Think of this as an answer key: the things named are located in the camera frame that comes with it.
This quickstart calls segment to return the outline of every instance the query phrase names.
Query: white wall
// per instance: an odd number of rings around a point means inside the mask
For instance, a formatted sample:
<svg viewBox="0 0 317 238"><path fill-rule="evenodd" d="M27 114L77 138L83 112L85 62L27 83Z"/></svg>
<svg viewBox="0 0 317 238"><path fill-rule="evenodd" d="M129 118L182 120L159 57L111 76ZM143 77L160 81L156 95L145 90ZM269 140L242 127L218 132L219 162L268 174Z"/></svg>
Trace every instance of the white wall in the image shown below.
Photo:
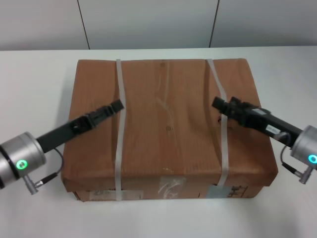
<svg viewBox="0 0 317 238"><path fill-rule="evenodd" d="M317 0L220 0L211 47L317 45Z"/></svg>
<svg viewBox="0 0 317 238"><path fill-rule="evenodd" d="M79 0L91 49L208 47L217 0Z"/></svg>
<svg viewBox="0 0 317 238"><path fill-rule="evenodd" d="M76 0L0 0L0 50L88 49Z"/></svg>

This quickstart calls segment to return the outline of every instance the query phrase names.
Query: cardboard box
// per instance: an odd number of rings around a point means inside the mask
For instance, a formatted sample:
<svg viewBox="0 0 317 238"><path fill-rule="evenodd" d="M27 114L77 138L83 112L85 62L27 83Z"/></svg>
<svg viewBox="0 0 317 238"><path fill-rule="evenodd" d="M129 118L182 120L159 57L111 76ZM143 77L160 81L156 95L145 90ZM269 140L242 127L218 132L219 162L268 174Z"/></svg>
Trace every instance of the cardboard box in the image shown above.
<svg viewBox="0 0 317 238"><path fill-rule="evenodd" d="M259 105L245 59L214 60L228 99ZM268 136L229 120L229 174L221 176L220 96L204 59L122 61L126 96L123 200L254 197L277 166ZM80 60L69 119L119 99L115 61ZM82 201L115 200L114 166L120 114L68 142L62 180Z"/></svg>

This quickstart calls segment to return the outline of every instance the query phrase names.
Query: white plastic strap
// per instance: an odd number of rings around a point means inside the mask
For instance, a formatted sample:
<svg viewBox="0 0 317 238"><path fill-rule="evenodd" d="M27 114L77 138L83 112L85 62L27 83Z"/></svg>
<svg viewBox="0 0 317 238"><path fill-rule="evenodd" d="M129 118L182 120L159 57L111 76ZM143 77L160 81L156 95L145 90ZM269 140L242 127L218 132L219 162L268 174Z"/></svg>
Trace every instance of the white plastic strap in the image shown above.
<svg viewBox="0 0 317 238"><path fill-rule="evenodd" d="M115 166L114 166L114 181L115 181L116 200L121 201L122 200L121 163L122 163L122 150L123 150L123 136L124 136L124 127L125 127L126 104L125 104L125 92L124 92L124 84L123 84L123 77L122 77L121 60L117 59L116 65L117 65L119 95L120 95L120 100L124 106L124 109L122 109L120 112L118 142L117 142L117 151L115 153Z"/></svg>
<svg viewBox="0 0 317 238"><path fill-rule="evenodd" d="M227 102L227 95L224 91L217 72L216 68L214 67L213 60L208 59L209 66L212 70L213 77L217 83L218 89L220 91L220 97ZM218 186L224 186L224 183L227 180L229 173L229 154L228 154L228 137L227 137L227 116L221 114L221 177L218 182Z"/></svg>

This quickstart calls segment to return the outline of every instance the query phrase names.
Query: green led light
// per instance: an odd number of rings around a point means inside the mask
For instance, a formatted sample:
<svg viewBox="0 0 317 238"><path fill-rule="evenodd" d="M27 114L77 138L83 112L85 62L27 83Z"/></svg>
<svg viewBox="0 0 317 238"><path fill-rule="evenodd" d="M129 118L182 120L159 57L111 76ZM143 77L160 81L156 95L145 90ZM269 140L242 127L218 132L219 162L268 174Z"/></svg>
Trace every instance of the green led light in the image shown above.
<svg viewBox="0 0 317 238"><path fill-rule="evenodd" d="M317 164L317 156L316 155L310 155L308 157L309 161L312 162L313 164Z"/></svg>
<svg viewBox="0 0 317 238"><path fill-rule="evenodd" d="M28 167L28 162L26 162L25 160L19 160L18 163L16 163L16 167L20 170L23 170Z"/></svg>

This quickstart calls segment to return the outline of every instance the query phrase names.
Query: white table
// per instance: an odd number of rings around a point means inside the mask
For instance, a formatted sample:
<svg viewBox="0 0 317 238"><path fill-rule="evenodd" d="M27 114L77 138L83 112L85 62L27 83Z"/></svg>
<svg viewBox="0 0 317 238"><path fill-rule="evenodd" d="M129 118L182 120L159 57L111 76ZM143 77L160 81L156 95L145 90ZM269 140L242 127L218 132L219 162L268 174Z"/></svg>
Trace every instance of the white table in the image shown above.
<svg viewBox="0 0 317 238"><path fill-rule="evenodd" d="M0 52L0 142L24 131L40 136L67 121L79 59L207 58L246 58L262 107L299 128L317 126L317 47ZM0 191L0 237L316 237L317 172L300 184L280 165L282 144L272 145L279 174L254 199L82 203L60 179L33 196L19 180ZM58 168L55 152L47 158L31 173L34 181ZM285 160L306 168L288 150Z"/></svg>

